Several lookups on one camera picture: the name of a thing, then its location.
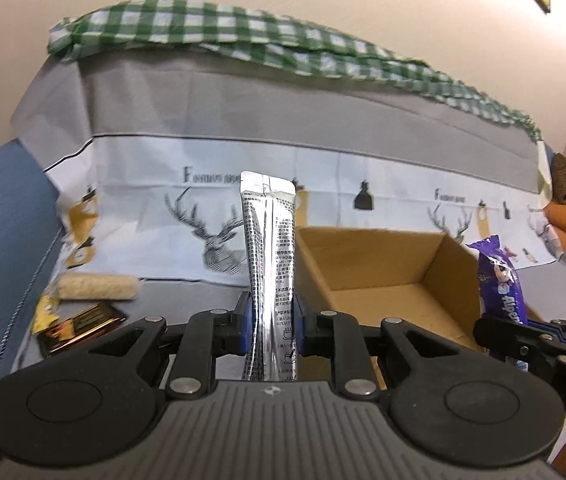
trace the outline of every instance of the gingham fabric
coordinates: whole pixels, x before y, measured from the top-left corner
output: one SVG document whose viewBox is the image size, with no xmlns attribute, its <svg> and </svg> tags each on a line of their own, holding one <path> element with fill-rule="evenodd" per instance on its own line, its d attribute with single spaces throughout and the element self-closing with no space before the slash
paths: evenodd
<svg viewBox="0 0 566 480">
<path fill-rule="evenodd" d="M 65 60 L 143 46 L 198 46 L 301 76 L 372 80 L 433 99 L 485 120 L 520 124 L 532 140 L 541 132 L 523 112 L 433 70 L 333 28 L 265 10 L 193 0 L 134 0 L 64 18 L 47 51 Z"/>
</svg>

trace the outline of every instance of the cardboard box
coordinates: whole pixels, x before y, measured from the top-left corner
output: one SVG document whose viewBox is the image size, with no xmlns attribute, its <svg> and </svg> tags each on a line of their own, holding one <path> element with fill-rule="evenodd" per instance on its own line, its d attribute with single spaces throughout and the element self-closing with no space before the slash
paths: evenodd
<svg viewBox="0 0 566 480">
<path fill-rule="evenodd" d="M 360 324 L 400 317 L 472 349 L 480 316 L 476 258 L 447 235 L 372 229 L 297 229 L 295 290 L 311 310 Z M 320 358 L 299 363 L 302 380 L 324 378 Z"/>
</svg>

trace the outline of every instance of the alpenliebe candy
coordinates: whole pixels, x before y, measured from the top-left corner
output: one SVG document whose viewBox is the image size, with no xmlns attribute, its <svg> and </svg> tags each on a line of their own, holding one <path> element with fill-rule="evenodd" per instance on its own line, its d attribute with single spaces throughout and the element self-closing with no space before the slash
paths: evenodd
<svg viewBox="0 0 566 480">
<path fill-rule="evenodd" d="M 528 324 L 526 306 L 517 271 L 508 255 L 501 248 L 498 235 L 479 240 L 468 247 L 479 251 L 478 270 L 479 296 L 482 316 L 501 317 L 520 324 Z M 527 363 L 512 358 L 503 358 L 495 352 L 492 357 L 505 360 L 521 370 Z"/>
</svg>

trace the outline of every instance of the gray cloth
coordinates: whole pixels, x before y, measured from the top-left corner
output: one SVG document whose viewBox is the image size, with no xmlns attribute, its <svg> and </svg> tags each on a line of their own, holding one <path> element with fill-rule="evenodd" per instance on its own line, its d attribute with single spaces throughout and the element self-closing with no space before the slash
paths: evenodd
<svg viewBox="0 0 566 480">
<path fill-rule="evenodd" d="M 126 324 L 145 316 L 163 316 L 168 324 L 188 322 L 189 318 L 213 308 L 233 310 L 244 289 L 237 286 L 213 285 L 204 282 L 144 280 L 137 299 L 115 302 L 114 305 L 128 316 Z M 64 301 L 59 307 L 61 319 L 78 314 L 93 304 Z M 12 371 L 34 364 L 42 359 L 36 338 L 28 334 L 22 340 L 18 358 Z M 218 379 L 240 379 L 245 358 L 225 356 L 217 359 Z"/>
<path fill-rule="evenodd" d="M 537 191 L 537 148 L 519 127 L 373 82 L 303 78 L 212 54 L 50 59 L 12 124 L 44 168 L 92 136 L 153 135 L 326 148 Z"/>
<path fill-rule="evenodd" d="M 523 298 L 543 321 L 566 319 L 566 253 L 553 264 L 518 270 Z"/>
</svg>

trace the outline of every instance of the deer head illustration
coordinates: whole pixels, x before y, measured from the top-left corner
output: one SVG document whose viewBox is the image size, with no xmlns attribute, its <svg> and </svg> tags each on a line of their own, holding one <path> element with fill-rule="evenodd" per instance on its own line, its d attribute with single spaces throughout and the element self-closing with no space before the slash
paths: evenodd
<svg viewBox="0 0 566 480">
<path fill-rule="evenodd" d="M 432 223 L 436 227 L 438 227 L 441 232 L 451 237 L 452 234 L 450 234 L 450 228 L 445 223 L 445 215 L 442 216 L 441 219 L 439 219 L 439 207 L 441 207 L 441 204 L 434 208 L 434 212 L 432 212 L 428 207 L 428 216 L 430 217 L 430 220 L 432 220 Z M 454 237 L 455 242 L 458 242 L 460 244 L 463 243 L 463 240 L 465 238 L 463 236 L 463 233 L 468 230 L 468 227 L 470 227 L 470 223 L 472 222 L 472 213 L 468 215 L 465 209 L 461 208 L 461 210 L 463 211 L 463 221 L 461 221 L 460 218 L 458 219 L 457 235 Z"/>
<path fill-rule="evenodd" d="M 539 237 L 548 234 L 550 223 L 546 219 L 543 209 L 535 209 L 528 205 L 528 226 Z"/>
<path fill-rule="evenodd" d="M 179 195 L 174 202 L 174 206 L 170 203 L 170 198 L 167 193 L 165 194 L 165 206 L 172 216 L 179 222 L 194 228 L 192 234 L 205 240 L 205 251 L 203 253 L 203 261 L 205 267 L 208 269 L 216 270 L 218 272 L 227 272 L 229 274 L 237 274 L 241 272 L 241 263 L 245 259 L 244 251 L 231 251 L 225 248 L 225 244 L 236 236 L 234 229 L 243 225 L 243 219 L 238 218 L 236 208 L 232 206 L 232 217 L 221 227 L 218 234 L 213 235 L 207 232 L 205 222 L 197 216 L 197 204 L 188 213 L 181 205 L 181 200 L 186 192 L 186 189 Z"/>
</svg>

